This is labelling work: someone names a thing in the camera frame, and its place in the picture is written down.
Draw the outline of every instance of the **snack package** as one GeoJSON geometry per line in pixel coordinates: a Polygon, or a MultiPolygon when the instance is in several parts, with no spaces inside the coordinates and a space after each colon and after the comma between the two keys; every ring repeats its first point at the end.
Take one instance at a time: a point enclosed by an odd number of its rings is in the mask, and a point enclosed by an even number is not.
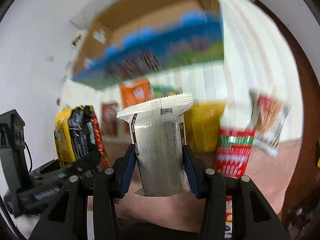
{"type": "Polygon", "coordinates": [[[180,94],[129,106],[117,114],[130,124],[144,196],[171,196],[186,190],[180,132],[184,125],[179,116],[192,104],[191,94],[180,94]]]}
{"type": "Polygon", "coordinates": [[[182,93],[181,88],[164,85],[151,85],[151,90],[155,95],[155,98],[174,96],[182,93]]]}
{"type": "Polygon", "coordinates": [[[117,123],[117,112],[118,103],[102,103],[102,126],[101,135],[102,136],[118,136],[118,123],[117,123]]]}
{"type": "Polygon", "coordinates": [[[194,152],[212,152],[217,146],[218,127],[225,102],[194,103],[185,112],[187,144],[194,152]]]}
{"type": "Polygon", "coordinates": [[[57,114],[54,138],[62,168],[91,177],[109,167],[92,106],[66,108],[57,114]]]}
{"type": "Polygon", "coordinates": [[[269,156],[276,157],[281,130],[291,106],[254,90],[250,95],[253,110],[248,127],[256,129],[254,144],[269,156]]]}
{"type": "MultiPolygon", "coordinates": [[[[214,170],[226,177],[239,179],[245,173],[255,130],[218,129],[217,155],[214,170]]],[[[232,200],[226,201],[225,239],[232,236],[232,200]]]]}
{"type": "MultiPolygon", "coordinates": [[[[132,84],[132,86],[127,86],[120,83],[119,88],[121,91],[123,108],[134,106],[136,104],[155,98],[150,88],[149,80],[147,78],[136,80],[132,84]]],[[[127,124],[125,124],[125,132],[130,132],[129,126],[127,124]]]]}

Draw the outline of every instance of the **qr code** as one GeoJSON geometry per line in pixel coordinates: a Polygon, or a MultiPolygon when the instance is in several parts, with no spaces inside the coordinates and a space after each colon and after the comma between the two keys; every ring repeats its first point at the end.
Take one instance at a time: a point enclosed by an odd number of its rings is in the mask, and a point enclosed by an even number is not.
{"type": "Polygon", "coordinates": [[[171,108],[161,108],[160,114],[161,115],[163,115],[163,114],[173,114],[172,107],[171,108]]]}

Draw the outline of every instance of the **pink surface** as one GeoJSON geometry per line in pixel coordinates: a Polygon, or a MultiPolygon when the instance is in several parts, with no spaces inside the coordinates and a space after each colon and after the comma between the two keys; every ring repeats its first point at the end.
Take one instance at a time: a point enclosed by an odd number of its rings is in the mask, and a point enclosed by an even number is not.
{"type": "MultiPolygon", "coordinates": [[[[293,175],[300,152],[301,140],[294,140],[279,145],[277,158],[267,156],[257,147],[253,147],[249,158],[246,175],[251,177],[260,191],[269,201],[274,211],[280,213],[285,191],[293,175]]],[[[128,145],[105,145],[110,162],[124,155],[128,145]]],[[[213,155],[198,155],[207,167],[213,167],[213,155]]],[[[192,193],[171,197],[142,197],[134,192],[141,188],[137,170],[132,178],[129,192],[119,205],[117,216],[154,223],[167,228],[193,231],[200,230],[204,211],[204,201],[197,200],[192,193]]]]}

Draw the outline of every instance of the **yellow and black package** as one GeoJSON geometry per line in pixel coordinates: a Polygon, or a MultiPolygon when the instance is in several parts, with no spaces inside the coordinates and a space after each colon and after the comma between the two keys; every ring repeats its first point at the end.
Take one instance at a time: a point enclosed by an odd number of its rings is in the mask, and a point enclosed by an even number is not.
{"type": "Polygon", "coordinates": [[[66,108],[57,114],[54,138],[61,168],[91,177],[109,167],[92,106],[66,108]]]}
{"type": "Polygon", "coordinates": [[[218,141],[218,128],[225,101],[194,103],[184,113],[186,141],[194,152],[212,152],[218,141]]]}

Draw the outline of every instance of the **yellow object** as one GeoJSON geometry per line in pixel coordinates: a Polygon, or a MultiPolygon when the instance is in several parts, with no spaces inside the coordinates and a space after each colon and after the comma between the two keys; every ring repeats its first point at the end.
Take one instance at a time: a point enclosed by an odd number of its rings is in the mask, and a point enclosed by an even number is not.
{"type": "Polygon", "coordinates": [[[56,124],[54,130],[54,141],[56,144],[58,160],[62,168],[68,163],[76,161],[68,126],[68,120],[72,114],[73,108],[65,108],[56,115],[56,124]]]}
{"type": "Polygon", "coordinates": [[[212,152],[218,141],[220,118],[226,106],[223,102],[194,103],[184,113],[186,141],[194,152],[212,152]]]}

